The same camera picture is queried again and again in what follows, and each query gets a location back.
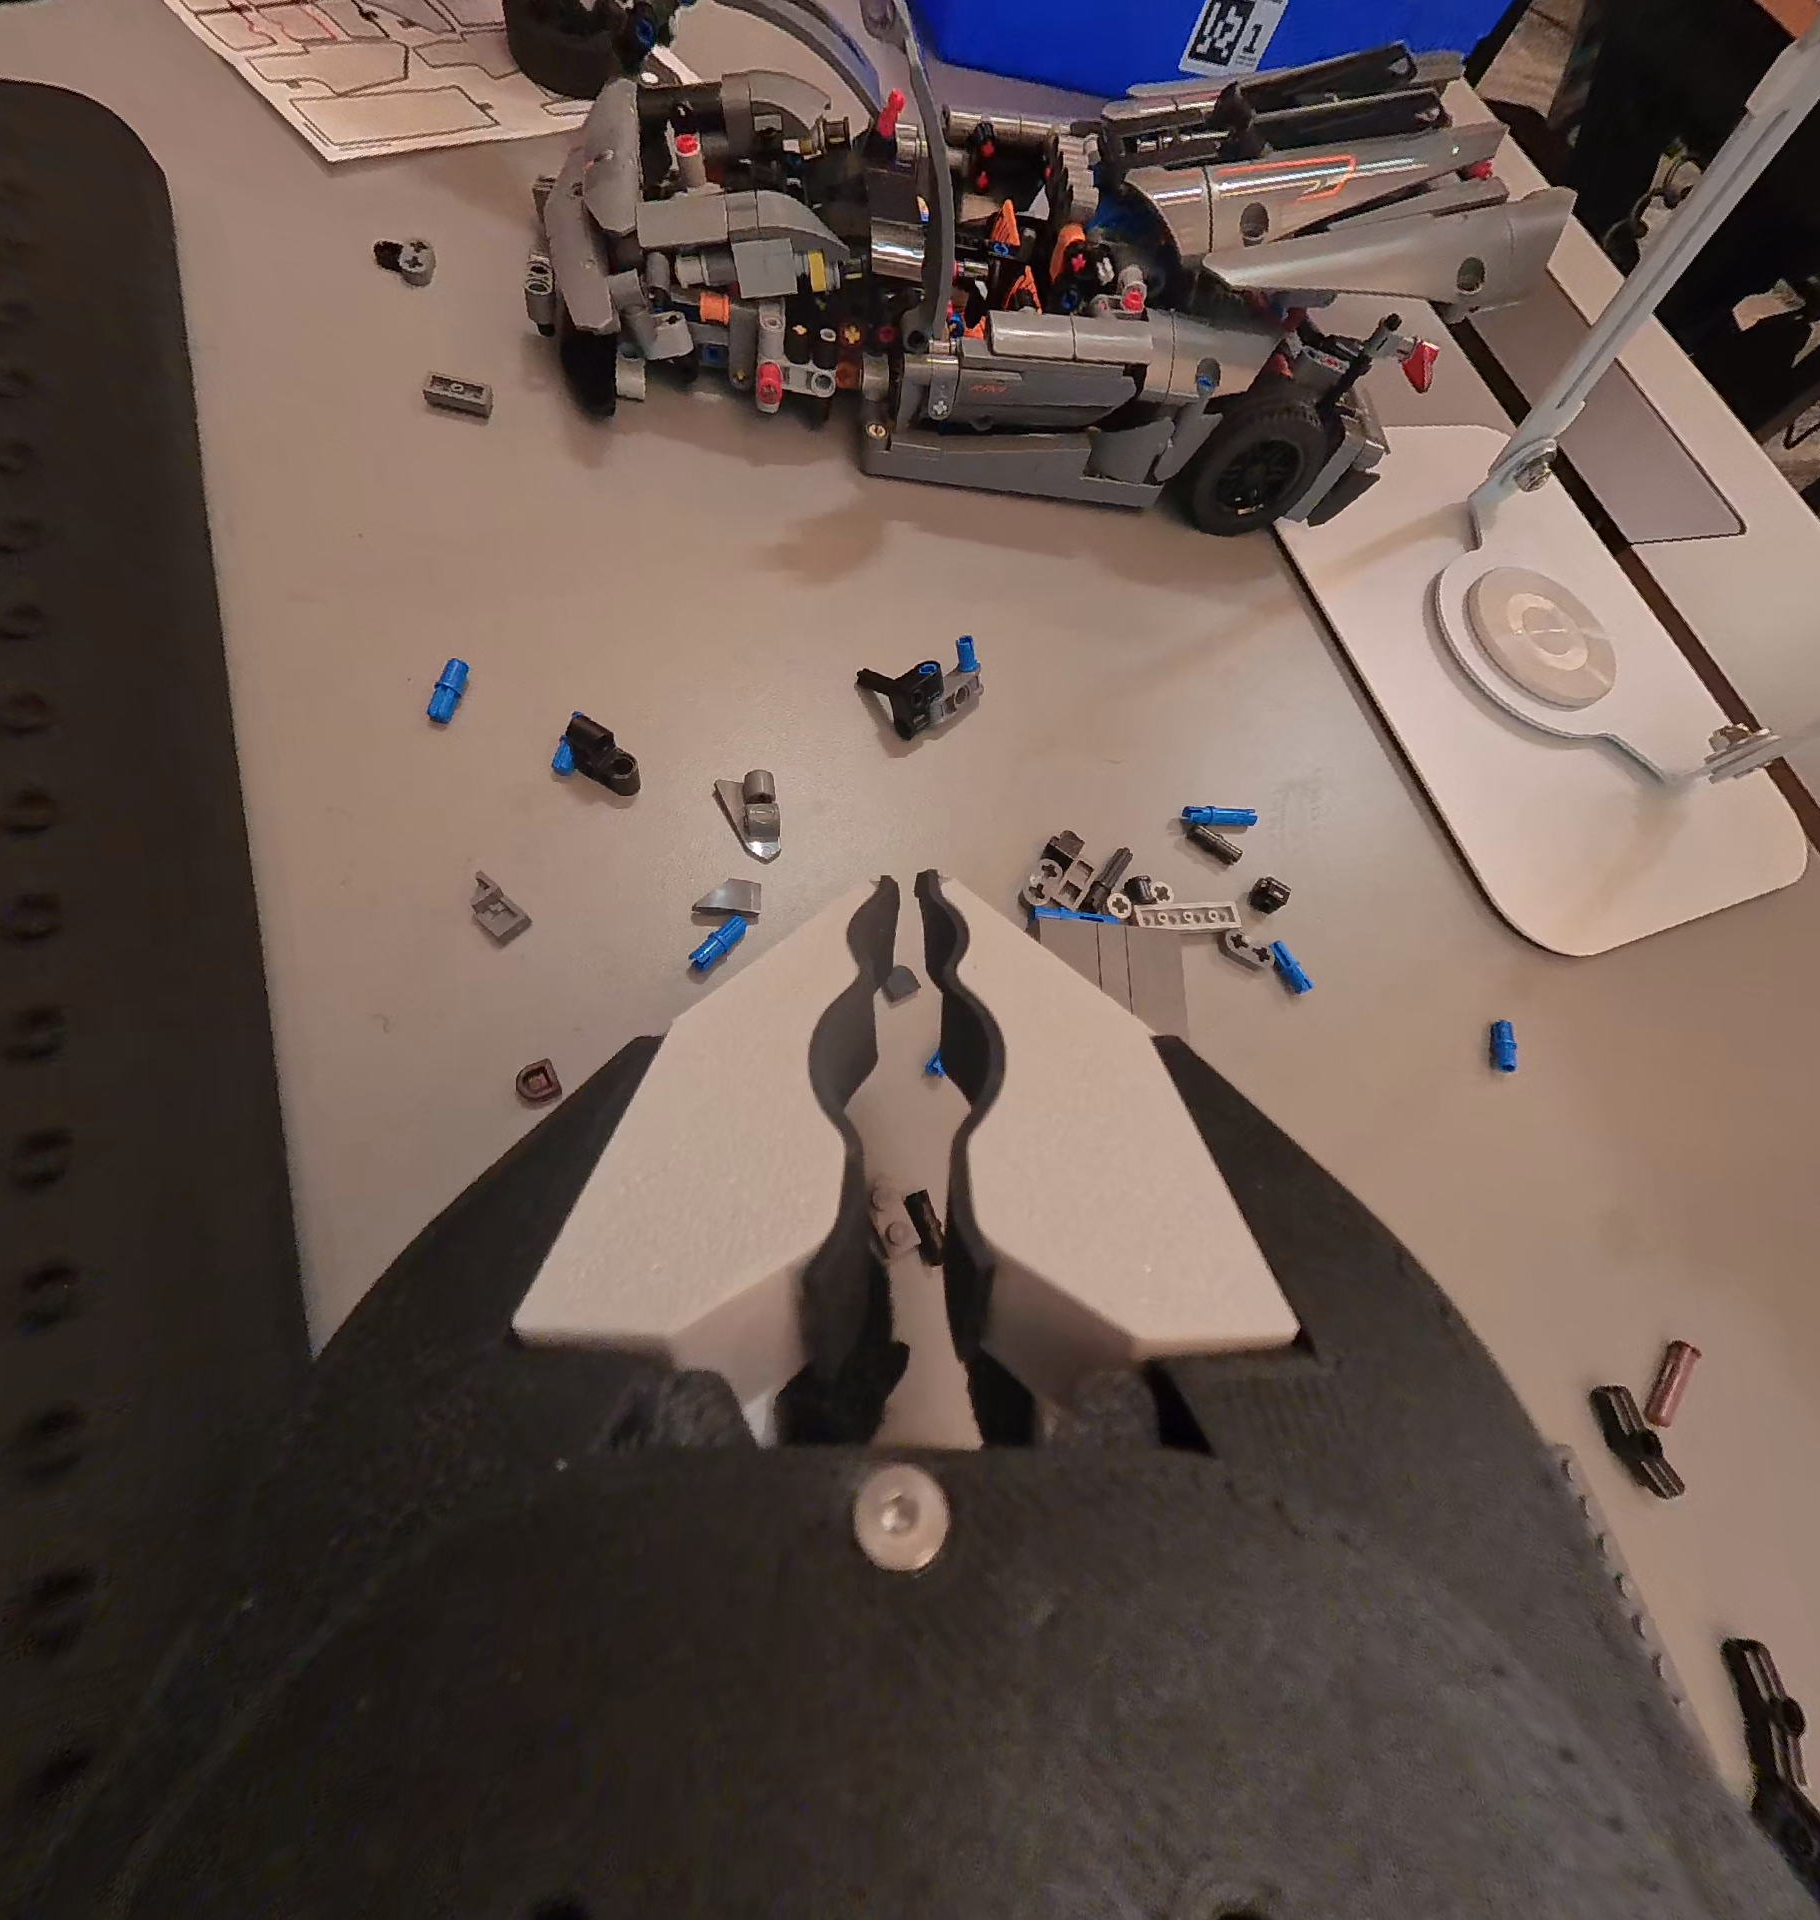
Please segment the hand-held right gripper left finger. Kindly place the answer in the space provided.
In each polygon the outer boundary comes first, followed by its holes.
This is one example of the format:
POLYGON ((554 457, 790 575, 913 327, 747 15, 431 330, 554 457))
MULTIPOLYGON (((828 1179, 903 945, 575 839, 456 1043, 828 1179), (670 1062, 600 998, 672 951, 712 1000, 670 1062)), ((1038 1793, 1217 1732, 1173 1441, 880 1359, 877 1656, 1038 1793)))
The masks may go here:
POLYGON ((678 1016, 514 1311, 525 1346, 708 1371, 790 1441, 873 1438, 907 1349, 849 1119, 899 888, 835 899, 678 1016))

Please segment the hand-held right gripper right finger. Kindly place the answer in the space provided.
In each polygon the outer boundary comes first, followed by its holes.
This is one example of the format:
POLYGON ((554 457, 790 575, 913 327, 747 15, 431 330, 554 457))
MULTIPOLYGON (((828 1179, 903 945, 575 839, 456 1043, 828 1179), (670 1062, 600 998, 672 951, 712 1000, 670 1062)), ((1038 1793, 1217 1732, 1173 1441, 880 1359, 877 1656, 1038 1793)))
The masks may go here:
POLYGON ((945 1325, 982 1446, 1095 1380, 1287 1354, 1299 1315, 1157 1036, 1091 970, 952 875, 916 880, 964 1099, 945 1169, 945 1325))

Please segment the grey lego car model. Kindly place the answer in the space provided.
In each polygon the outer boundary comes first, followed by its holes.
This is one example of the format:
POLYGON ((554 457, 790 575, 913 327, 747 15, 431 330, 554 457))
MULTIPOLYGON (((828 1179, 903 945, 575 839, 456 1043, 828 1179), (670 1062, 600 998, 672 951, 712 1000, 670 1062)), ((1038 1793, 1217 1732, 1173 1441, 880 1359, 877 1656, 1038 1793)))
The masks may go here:
POLYGON ((1575 199, 1513 196, 1499 121, 1404 42, 1091 114, 930 83, 910 3, 740 3, 835 66, 652 83, 682 3, 503 3, 584 119, 538 178, 524 278, 586 416, 717 371, 763 416, 860 414, 877 476, 1142 509, 1211 536, 1320 524, 1380 478, 1367 389, 1426 391, 1445 323, 1530 296, 1575 199))

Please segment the scattered loose lego pieces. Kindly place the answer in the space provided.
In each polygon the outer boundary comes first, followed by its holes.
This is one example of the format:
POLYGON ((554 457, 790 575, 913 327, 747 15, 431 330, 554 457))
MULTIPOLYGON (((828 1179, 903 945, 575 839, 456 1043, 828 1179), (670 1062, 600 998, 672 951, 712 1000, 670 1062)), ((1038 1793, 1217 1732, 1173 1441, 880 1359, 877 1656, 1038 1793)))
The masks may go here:
MULTIPOLYGON (((427 284, 431 278, 433 252, 423 241, 404 243, 386 238, 373 245, 373 258, 380 265, 391 268, 411 284, 427 284)), ((643 361, 635 348, 617 345, 617 355, 609 367, 613 368, 613 391, 619 396, 645 396, 643 361)), ((422 396, 431 411, 465 419, 491 419, 492 391, 487 382, 427 371, 422 382, 422 396)), ((469 665, 462 657, 452 656, 442 665, 425 706, 425 715, 431 722, 449 724, 452 721, 468 677, 469 665)), ((636 760, 621 748, 607 726, 586 719, 582 712, 572 712, 568 724, 561 726, 559 733, 561 741, 552 760, 558 778, 568 779, 582 775, 612 793, 635 797, 639 790, 636 760)), ((714 793, 738 823, 747 817, 744 809, 748 809, 748 823, 740 826, 740 830, 748 832, 758 845, 766 841, 769 845, 765 851, 773 855, 776 836, 779 833, 776 823, 778 805, 773 797, 773 772, 766 769, 748 770, 742 775, 742 781, 721 781, 714 793)), ((1188 807, 1182 817, 1188 823, 1182 830, 1202 843, 1216 826, 1247 826, 1254 823, 1257 815, 1250 807, 1188 807)), ((1102 960, 1102 954, 1108 954, 1120 966, 1125 949, 1125 931, 1133 927, 1137 932, 1132 932, 1132 937, 1139 939, 1139 958, 1145 970, 1132 972, 1132 983, 1140 987, 1149 983, 1150 948, 1146 939, 1150 922, 1154 922, 1188 931, 1217 927, 1219 939, 1233 958, 1257 970, 1272 968, 1292 990, 1307 990, 1305 974, 1297 961, 1283 951, 1283 945, 1251 945, 1242 935, 1231 929, 1224 918, 1231 913, 1228 905, 1224 905, 1219 913, 1216 913, 1214 905, 1207 909, 1202 905, 1195 909, 1175 905, 1171 918, 1163 916, 1160 920, 1157 916, 1163 913, 1163 905, 1169 902, 1169 892, 1166 888, 1154 891, 1146 880, 1123 880, 1132 862, 1129 851, 1115 851, 1113 859, 1108 864, 1100 862, 1096 875, 1088 878, 1088 862, 1082 857, 1082 845, 1070 832, 1059 833, 1050 845, 1056 851, 1043 851, 1040 881, 1041 905, 1032 902, 1024 911, 1034 913, 1035 922, 1075 932, 1079 940, 1088 935, 1095 943, 1088 948, 1088 955, 1102 960)), ((1274 875, 1263 875, 1255 881, 1251 911, 1269 909, 1283 900, 1284 888, 1281 888, 1281 881, 1272 884, 1272 880, 1274 875)), ((501 945, 530 923, 528 916, 505 899, 503 888, 494 880, 478 875, 474 884, 476 902, 471 905, 471 916, 483 927, 492 940, 501 945)), ((705 935, 690 960, 693 974, 705 974, 740 943, 747 931, 747 916, 748 920, 757 920, 758 881, 732 878, 721 895, 714 899, 707 897, 693 908, 693 913, 714 920, 714 929, 705 935)), ((886 972, 880 990, 885 1000, 896 1004, 902 998, 916 990, 916 979, 907 968, 896 966, 892 972, 886 972)), ((1497 1021, 1491 1026, 1491 1060, 1499 1071, 1515 1069, 1515 1030, 1512 1021, 1497 1021)), ((518 1069, 514 1075, 514 1090, 515 1098, 525 1107, 541 1107, 561 1095, 561 1079, 554 1062, 545 1058, 518 1069)), ((940 1263, 945 1258, 940 1251, 943 1240, 927 1195, 916 1193, 907 1199, 907 1220, 921 1236, 924 1261, 940 1263)), ((1627 1394, 1624 1387, 1599 1385, 1592 1394, 1592 1407, 1603 1423, 1610 1447, 1619 1451, 1616 1456, 1623 1456, 1636 1475, 1642 1475, 1640 1484, 1645 1484, 1665 1498, 1679 1494, 1682 1482, 1670 1473, 1670 1465, 1661 1451, 1655 1428, 1666 1420, 1668 1402, 1682 1394, 1682 1385, 1696 1365, 1696 1358, 1696 1348, 1687 1341, 1670 1344, 1663 1369, 1659 1371, 1655 1385, 1651 1387, 1647 1412, 1640 1411, 1636 1395, 1627 1394)), ((1761 1831, 1783 1855, 1798 1881, 1810 1885, 1811 1896, 1820 1904, 1820 1810, 1815 1810, 1810 1801, 1810 1781, 1800 1747, 1806 1732, 1804 1710, 1785 1694, 1782 1674, 1758 1638, 1726 1638, 1718 1645, 1718 1656, 1738 1694, 1745 1745, 1754 1781, 1753 1816, 1761 1826, 1761 1831)))

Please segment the lego sticker sheet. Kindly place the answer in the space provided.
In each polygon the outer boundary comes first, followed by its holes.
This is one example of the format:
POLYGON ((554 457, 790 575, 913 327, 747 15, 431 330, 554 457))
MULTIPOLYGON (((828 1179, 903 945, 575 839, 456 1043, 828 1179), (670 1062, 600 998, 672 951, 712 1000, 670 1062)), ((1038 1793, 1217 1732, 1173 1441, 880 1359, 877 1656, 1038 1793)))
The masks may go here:
POLYGON ((498 2, 172 2, 331 164, 536 137, 584 99, 524 74, 498 2))

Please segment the white book stand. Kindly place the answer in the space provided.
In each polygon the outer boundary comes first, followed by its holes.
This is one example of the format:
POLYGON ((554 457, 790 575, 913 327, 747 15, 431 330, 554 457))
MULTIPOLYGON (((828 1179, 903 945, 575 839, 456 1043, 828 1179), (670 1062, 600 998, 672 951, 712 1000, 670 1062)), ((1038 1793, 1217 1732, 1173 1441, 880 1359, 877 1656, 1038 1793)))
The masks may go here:
POLYGON ((1820 7, 1508 437, 1389 434, 1402 478, 1281 535, 1362 691, 1497 913, 1585 958, 1783 888, 1806 836, 1767 769, 1820 741, 1732 721, 1553 472, 1686 263, 1820 101, 1820 7))

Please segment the black perforated mat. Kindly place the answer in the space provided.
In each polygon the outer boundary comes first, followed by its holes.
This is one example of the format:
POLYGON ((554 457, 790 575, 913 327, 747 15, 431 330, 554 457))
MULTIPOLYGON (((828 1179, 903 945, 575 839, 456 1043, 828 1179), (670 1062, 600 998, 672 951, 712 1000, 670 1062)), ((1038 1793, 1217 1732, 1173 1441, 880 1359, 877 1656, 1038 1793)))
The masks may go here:
POLYGON ((303 1369, 167 182, 0 81, 0 1827, 116 1739, 303 1369))

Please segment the blue storage bin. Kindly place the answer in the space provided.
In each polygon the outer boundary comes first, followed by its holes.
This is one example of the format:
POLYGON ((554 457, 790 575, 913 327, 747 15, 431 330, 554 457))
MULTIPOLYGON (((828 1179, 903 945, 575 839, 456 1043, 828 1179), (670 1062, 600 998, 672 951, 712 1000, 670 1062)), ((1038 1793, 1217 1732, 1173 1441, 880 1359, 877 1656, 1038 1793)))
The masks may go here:
POLYGON ((1240 77, 1388 42, 1470 54, 1508 2, 913 2, 927 52, 952 66, 1073 91, 1240 77))

